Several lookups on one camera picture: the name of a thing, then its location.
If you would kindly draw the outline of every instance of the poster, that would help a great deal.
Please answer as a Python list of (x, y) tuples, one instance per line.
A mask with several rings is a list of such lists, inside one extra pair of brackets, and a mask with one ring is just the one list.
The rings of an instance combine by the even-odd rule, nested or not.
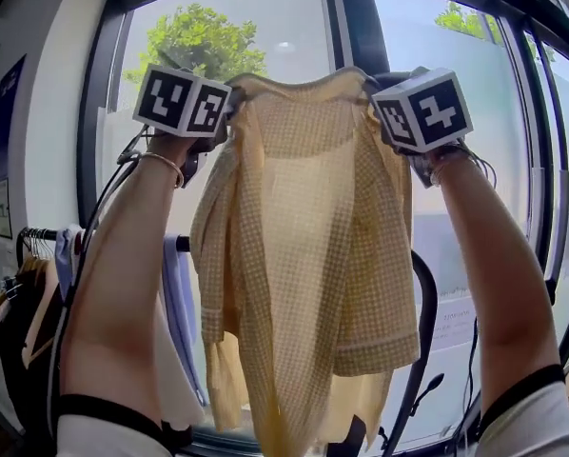
[(6, 73), (0, 82), (0, 237), (8, 239), (12, 238), (8, 179), (11, 117), (25, 57), (26, 55)]
[(473, 340), (475, 305), (470, 296), (439, 302), (430, 350), (441, 350)]

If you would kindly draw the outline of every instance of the shirt sleeve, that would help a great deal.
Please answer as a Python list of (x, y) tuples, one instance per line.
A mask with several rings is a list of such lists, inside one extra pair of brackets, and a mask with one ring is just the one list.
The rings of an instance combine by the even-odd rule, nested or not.
[(162, 429), (133, 409), (76, 394), (61, 396), (59, 406), (56, 457), (174, 455)]
[(481, 420), (477, 457), (569, 457), (569, 407), (560, 366), (526, 377)]

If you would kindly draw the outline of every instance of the window frame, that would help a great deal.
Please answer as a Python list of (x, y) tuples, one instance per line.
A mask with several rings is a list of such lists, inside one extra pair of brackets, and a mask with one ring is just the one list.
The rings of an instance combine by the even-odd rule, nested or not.
[(547, 80), (547, 90), (545, 92), (549, 93), (551, 100), (553, 102), (553, 111), (555, 115), (555, 124), (553, 126), (556, 128), (556, 135), (559, 143), (559, 171), (554, 169), (553, 178), (554, 181), (559, 182), (559, 198), (558, 198), (558, 208), (554, 209), (554, 236), (552, 237), (552, 243), (549, 248), (549, 259), (551, 263), (547, 263), (547, 270), (545, 271), (547, 289), (549, 291), (549, 296), (551, 297), (551, 305), (555, 304), (555, 292), (557, 284), (559, 281), (559, 275), (561, 272), (561, 265), (563, 263), (564, 245), (566, 240), (566, 234), (568, 230), (568, 217), (569, 217), (569, 169), (568, 169), (568, 147), (565, 134), (565, 125), (563, 121), (563, 112), (561, 110), (561, 102), (559, 100), (559, 92), (555, 83), (555, 77), (553, 71), (551, 70), (551, 62), (544, 48), (543, 35), (545, 32), (539, 32), (539, 26), (530, 18), (528, 19), (528, 28), (536, 43), (537, 50), (540, 56), (540, 62), (536, 63), (536, 66), (541, 64), (544, 68), (546, 80)]
[[(122, 68), (126, 37), (130, 28), (134, 9), (155, 0), (108, 0), (96, 32), (88, 58), (86, 80), (82, 91), (77, 142), (77, 193), (80, 225), (88, 224), (88, 219), (97, 200), (96, 180), (96, 144), (97, 126), (100, 117), (97, 110), (114, 110), (117, 103), (117, 82)], [(530, 31), (535, 42), (544, 53), (540, 42), (547, 42), (569, 59), (569, 18), (551, 0), (452, 0), (471, 6), (480, 12), (494, 15), (499, 22), (500, 31), (515, 74), (517, 76), (520, 100), (525, 116), (526, 137), (528, 140), (528, 161), (536, 173), (530, 191), (531, 207), (534, 213), (530, 219), (530, 239), (534, 243), (540, 264), (546, 268), (547, 257), (553, 253), (550, 246), (552, 211), (555, 202), (553, 194), (553, 160), (549, 140), (549, 128), (546, 104), (544, 103), (538, 75), (529, 46), (523, 38), (523, 32)], [(569, 7), (569, 0), (563, 0)], [(327, 39), (329, 51), (335, 69), (343, 66), (358, 66), (369, 74), (389, 71), (388, 56), (382, 33), (380, 18), (374, 0), (323, 0), (324, 18), (331, 39)], [(545, 72), (549, 69), (548, 60)], [(561, 112), (559, 99), (552, 92), (554, 109)], [(558, 127), (558, 135), (565, 131)], [(560, 150), (567, 153), (565, 142), (560, 143)], [(565, 203), (566, 219), (568, 203)], [(558, 245), (565, 245), (566, 229), (561, 229), (563, 219), (559, 219), (556, 231)], [(556, 270), (554, 283), (557, 285)], [(569, 356), (569, 325), (561, 341), (562, 360)], [(474, 436), (479, 420), (479, 398), (473, 403), (472, 410), (462, 421), (462, 426), (469, 430), (469, 437)], [(451, 449), (452, 439), (438, 442), (432, 446), (420, 447), (406, 452), (408, 455), (435, 455), (437, 451)], [(223, 455), (200, 444), (193, 448), (190, 455)]]

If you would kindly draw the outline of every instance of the gold bracelet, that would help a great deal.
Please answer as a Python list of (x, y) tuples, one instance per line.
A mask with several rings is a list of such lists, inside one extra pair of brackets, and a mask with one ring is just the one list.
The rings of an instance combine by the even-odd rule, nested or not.
[(141, 159), (143, 159), (144, 157), (154, 157), (155, 159), (159, 159), (163, 163), (168, 164), (171, 168), (173, 168), (175, 171), (177, 171), (178, 177), (177, 177), (177, 182), (174, 185), (174, 188), (177, 189), (183, 185), (183, 182), (185, 181), (185, 179), (183, 177), (183, 173), (181, 172), (181, 168), (179, 168), (172, 161), (170, 161), (169, 159), (166, 159), (166, 157), (163, 157), (160, 154), (154, 154), (153, 152), (144, 152), (143, 154), (141, 154)]

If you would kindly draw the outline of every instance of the clothing rack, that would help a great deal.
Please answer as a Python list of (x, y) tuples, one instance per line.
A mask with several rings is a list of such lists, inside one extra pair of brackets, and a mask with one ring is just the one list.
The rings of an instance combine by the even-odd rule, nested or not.
[[(57, 233), (56, 230), (45, 228), (23, 228), (16, 238), (16, 259), (18, 261), (18, 267), (22, 266), (23, 263), (23, 246), (25, 245), (26, 239), (56, 241)], [(179, 235), (176, 247), (179, 252), (189, 252), (189, 237)], [(402, 432), (407, 425), (407, 420), (411, 415), (414, 403), (416, 403), (416, 399), (418, 398), (422, 378), (428, 362), (430, 346), (432, 344), (435, 321), (437, 319), (438, 295), (435, 279), (426, 263), (414, 250), (411, 251), (411, 261), (422, 288), (422, 311), (419, 325), (420, 358), (411, 365), (399, 414), (392, 427), (390, 437), (383, 446), (383, 457), (391, 457), (394, 454), (395, 448), (401, 439)]]

